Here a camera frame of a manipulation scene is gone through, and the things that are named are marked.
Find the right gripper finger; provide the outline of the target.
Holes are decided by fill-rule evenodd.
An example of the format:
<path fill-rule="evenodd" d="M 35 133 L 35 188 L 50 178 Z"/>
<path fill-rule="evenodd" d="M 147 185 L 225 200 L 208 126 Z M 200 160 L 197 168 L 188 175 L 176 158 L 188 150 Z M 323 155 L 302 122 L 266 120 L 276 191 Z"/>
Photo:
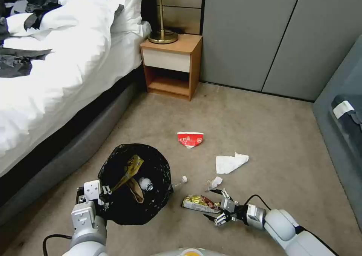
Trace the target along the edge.
<path fill-rule="evenodd" d="M 216 193 L 216 194 L 219 194 L 219 195 L 222 195 L 224 198 L 234 202 L 233 198 L 229 195 L 229 193 L 227 193 L 225 188 L 223 188 L 223 189 L 211 189 L 209 191 L 213 192 L 213 193 Z"/>
<path fill-rule="evenodd" d="M 214 226 L 219 227 L 231 220 L 231 216 L 225 213 L 220 214 L 217 217 L 213 217 L 208 214 L 203 214 L 209 221 L 213 222 Z"/>

